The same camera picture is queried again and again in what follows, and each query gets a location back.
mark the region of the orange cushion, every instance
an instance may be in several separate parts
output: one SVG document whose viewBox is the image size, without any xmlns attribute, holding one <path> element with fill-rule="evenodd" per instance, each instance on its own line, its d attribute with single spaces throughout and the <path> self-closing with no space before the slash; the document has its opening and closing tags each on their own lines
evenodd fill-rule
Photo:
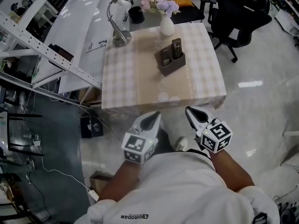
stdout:
<svg viewBox="0 0 299 224">
<path fill-rule="evenodd" d="M 194 4 L 191 2 L 191 0 L 172 0 L 172 1 L 178 4 L 179 7 L 194 7 Z"/>
</svg>

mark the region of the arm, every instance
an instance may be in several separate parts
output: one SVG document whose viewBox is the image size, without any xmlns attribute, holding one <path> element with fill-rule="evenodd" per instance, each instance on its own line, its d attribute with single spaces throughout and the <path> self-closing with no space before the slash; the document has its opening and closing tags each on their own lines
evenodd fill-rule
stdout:
<svg viewBox="0 0 299 224">
<path fill-rule="evenodd" d="M 124 161 L 111 181 L 103 188 L 98 201 L 110 199 L 118 202 L 138 183 L 141 166 L 137 163 Z"/>
<path fill-rule="evenodd" d="M 214 154 L 210 152 L 216 172 L 224 180 L 227 188 L 234 192 L 254 186 L 250 175 L 224 150 Z"/>
</svg>

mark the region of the black cup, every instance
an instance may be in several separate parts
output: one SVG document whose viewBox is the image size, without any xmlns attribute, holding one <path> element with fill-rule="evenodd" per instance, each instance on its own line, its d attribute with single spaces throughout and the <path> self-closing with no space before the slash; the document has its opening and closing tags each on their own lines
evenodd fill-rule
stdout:
<svg viewBox="0 0 299 224">
<path fill-rule="evenodd" d="M 142 23 L 144 21 L 144 16 L 141 7 L 131 8 L 129 10 L 129 16 L 131 18 L 131 22 L 134 24 Z"/>
</svg>

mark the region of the flower bouquet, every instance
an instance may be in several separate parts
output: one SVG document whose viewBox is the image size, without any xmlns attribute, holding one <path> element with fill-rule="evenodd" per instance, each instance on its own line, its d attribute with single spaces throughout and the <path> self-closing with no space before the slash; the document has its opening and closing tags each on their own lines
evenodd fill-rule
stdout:
<svg viewBox="0 0 299 224">
<path fill-rule="evenodd" d="M 158 13 L 162 15 L 160 31 L 164 35 L 172 35 L 174 33 L 174 24 L 171 15 L 179 13 L 179 7 L 174 1 L 168 0 L 141 0 L 143 11 Z"/>
</svg>

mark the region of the white shirt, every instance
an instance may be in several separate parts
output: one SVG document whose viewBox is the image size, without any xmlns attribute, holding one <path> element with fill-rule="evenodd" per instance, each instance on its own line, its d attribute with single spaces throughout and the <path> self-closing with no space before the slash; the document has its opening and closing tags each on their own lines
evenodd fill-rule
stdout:
<svg viewBox="0 0 299 224">
<path fill-rule="evenodd" d="M 257 215 L 267 222 L 256 223 L 280 223 L 276 204 L 260 188 L 235 193 L 208 158 L 176 152 L 153 156 L 134 191 L 119 202 L 99 201 L 75 224 L 251 224 Z"/>
</svg>

